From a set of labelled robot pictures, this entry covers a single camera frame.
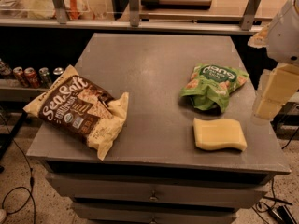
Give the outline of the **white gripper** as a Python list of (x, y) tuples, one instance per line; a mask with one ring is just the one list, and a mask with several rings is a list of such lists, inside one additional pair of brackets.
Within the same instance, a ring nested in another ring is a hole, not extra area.
[(261, 74), (253, 116), (272, 120), (280, 109), (299, 90), (299, 0), (287, 0), (278, 14), (260, 32), (253, 35), (248, 45), (265, 48), (270, 58), (279, 62), (272, 71)]

